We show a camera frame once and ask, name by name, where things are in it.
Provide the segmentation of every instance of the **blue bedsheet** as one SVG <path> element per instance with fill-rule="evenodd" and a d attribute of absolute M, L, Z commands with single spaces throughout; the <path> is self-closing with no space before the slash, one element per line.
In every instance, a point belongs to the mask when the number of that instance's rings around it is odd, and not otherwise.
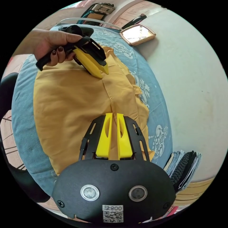
<path fill-rule="evenodd" d="M 164 168 L 172 153 L 172 134 L 166 102 L 151 68 L 137 48 L 129 46 L 118 32 L 104 27 L 85 26 L 94 29 L 91 37 L 100 45 L 114 49 L 116 56 L 135 77 L 143 92 L 140 98 L 150 111 L 147 123 L 149 146 L 156 152 L 152 162 Z M 33 87 L 38 71 L 35 63 L 34 56 L 30 55 L 18 75 L 12 101 L 12 126 L 24 165 L 41 188 L 51 195 L 57 176 L 42 150 L 33 117 Z"/>

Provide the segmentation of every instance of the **hand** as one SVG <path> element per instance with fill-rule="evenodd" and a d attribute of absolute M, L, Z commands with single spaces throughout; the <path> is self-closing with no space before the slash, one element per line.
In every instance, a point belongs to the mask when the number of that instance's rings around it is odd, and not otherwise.
<path fill-rule="evenodd" d="M 52 67 L 57 65 L 57 63 L 73 60 L 75 53 L 72 52 L 65 54 L 62 46 L 66 45 L 67 43 L 75 43 L 79 41 L 82 36 L 62 31 L 39 30 L 39 32 L 42 39 L 33 51 L 34 56 L 37 60 L 45 56 L 51 50 L 56 49 L 57 47 L 57 51 L 54 50 L 51 53 L 51 61 L 47 64 L 48 66 Z"/>

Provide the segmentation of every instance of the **mirror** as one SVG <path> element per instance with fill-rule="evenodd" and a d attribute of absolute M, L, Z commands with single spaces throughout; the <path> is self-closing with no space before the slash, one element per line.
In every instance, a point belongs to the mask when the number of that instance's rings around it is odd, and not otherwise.
<path fill-rule="evenodd" d="M 140 24 L 132 25 L 122 30 L 120 35 L 128 44 L 133 46 L 149 41 L 156 36 L 152 30 Z"/>

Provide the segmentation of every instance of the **dark red nail polish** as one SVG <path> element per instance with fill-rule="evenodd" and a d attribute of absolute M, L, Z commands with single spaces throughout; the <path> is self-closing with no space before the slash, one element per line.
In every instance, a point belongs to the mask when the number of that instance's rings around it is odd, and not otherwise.
<path fill-rule="evenodd" d="M 62 51 L 63 51 L 63 48 L 62 48 L 62 47 L 59 47 L 59 48 L 58 48 L 58 51 L 59 51 L 59 52 L 62 52 Z"/>

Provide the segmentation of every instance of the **qr code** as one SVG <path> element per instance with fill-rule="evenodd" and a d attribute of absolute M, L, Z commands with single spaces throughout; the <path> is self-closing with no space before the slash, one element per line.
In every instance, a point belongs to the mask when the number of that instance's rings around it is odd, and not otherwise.
<path fill-rule="evenodd" d="M 124 222 L 124 211 L 122 205 L 103 205 L 102 210 L 104 223 Z"/>

